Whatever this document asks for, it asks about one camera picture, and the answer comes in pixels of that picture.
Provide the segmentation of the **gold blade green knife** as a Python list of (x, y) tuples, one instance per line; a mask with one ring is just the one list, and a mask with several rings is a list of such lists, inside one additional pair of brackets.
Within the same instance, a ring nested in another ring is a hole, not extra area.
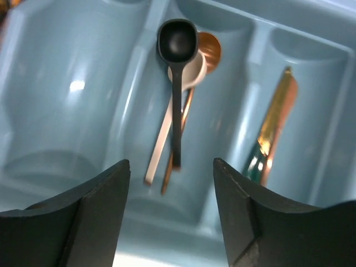
[(271, 147), (276, 139), (283, 104), (286, 103), (292, 78), (292, 68), (286, 66), (264, 117), (260, 133), (242, 170), (242, 174), (245, 177), (258, 184), (262, 183), (263, 180), (263, 171), (266, 169)]

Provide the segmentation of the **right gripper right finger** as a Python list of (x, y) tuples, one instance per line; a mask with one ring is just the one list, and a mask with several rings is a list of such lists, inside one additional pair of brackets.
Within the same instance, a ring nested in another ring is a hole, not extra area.
[(326, 208), (283, 197), (220, 158), (215, 193), (230, 266), (354, 266), (355, 201)]

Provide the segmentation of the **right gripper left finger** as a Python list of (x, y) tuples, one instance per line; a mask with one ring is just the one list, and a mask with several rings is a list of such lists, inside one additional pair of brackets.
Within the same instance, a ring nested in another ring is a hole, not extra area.
[(130, 184), (121, 160), (26, 209), (1, 213), (1, 266), (112, 266)]

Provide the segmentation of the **copper knife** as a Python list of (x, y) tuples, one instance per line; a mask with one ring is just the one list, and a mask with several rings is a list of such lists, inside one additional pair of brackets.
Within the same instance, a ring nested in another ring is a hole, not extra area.
[(273, 143), (271, 145), (266, 165), (264, 166), (264, 169), (262, 171), (262, 177), (261, 177), (260, 184), (263, 185), (263, 186), (266, 186), (266, 184), (267, 184), (268, 177), (269, 177), (269, 174), (270, 174), (270, 170), (271, 170), (272, 165), (273, 165), (273, 159), (274, 159), (275, 152), (276, 152), (276, 149), (277, 149), (279, 137), (281, 136), (281, 133), (283, 131), (285, 123), (286, 123), (286, 121), (288, 119), (288, 116), (289, 116), (291, 110), (294, 107), (294, 104), (295, 104), (295, 101), (296, 101), (296, 98), (297, 98), (297, 95), (298, 95), (298, 83), (297, 83), (297, 81), (295, 80), (294, 77), (291, 78), (288, 90), (289, 91), (287, 93), (286, 99), (285, 99), (284, 104), (282, 106), (282, 110), (281, 110), (281, 113), (280, 113), (280, 116), (279, 116), (279, 119), (278, 119), (278, 123), (277, 123), (277, 126), (276, 126), (276, 132), (275, 132), (275, 136), (274, 136), (274, 141), (273, 141)]

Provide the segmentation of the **copper spoon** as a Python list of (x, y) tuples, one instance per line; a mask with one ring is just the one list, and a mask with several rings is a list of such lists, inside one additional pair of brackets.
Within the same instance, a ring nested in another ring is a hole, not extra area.
[[(205, 56), (207, 63), (207, 72), (213, 72), (219, 65), (221, 59), (221, 44), (216, 36), (209, 32), (199, 32), (199, 51)], [(181, 120), (181, 134), (186, 125), (186, 120), (189, 115), (192, 99), (195, 93), (195, 87), (189, 88), (187, 91), (187, 98), (184, 104), (184, 109), (182, 110), (182, 120)], [(164, 195), (167, 190), (167, 186), (170, 181), (170, 176), (173, 170), (180, 170), (179, 167), (173, 166), (173, 152), (170, 153), (169, 161), (167, 164), (165, 177), (162, 183), (161, 195)]]

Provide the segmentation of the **black spoon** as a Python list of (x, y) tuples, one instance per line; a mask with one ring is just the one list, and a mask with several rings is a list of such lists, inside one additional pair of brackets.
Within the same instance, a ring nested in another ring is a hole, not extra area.
[(164, 22), (157, 34), (157, 50), (172, 72), (172, 165), (181, 167), (181, 96), (184, 67), (197, 54), (195, 25), (186, 19)]

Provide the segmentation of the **white spoon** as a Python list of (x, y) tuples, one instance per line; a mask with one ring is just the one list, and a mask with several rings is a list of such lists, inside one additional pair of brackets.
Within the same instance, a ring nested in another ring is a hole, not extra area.
[[(206, 76), (207, 63), (203, 53), (198, 50), (195, 58), (189, 62), (182, 72), (182, 86), (181, 91), (193, 88), (198, 85)], [(151, 156), (151, 160), (145, 175), (145, 183), (151, 185), (156, 173), (157, 166), (160, 161), (162, 151), (172, 124), (172, 97), (170, 97), (169, 104), (156, 140), (156, 144)]]

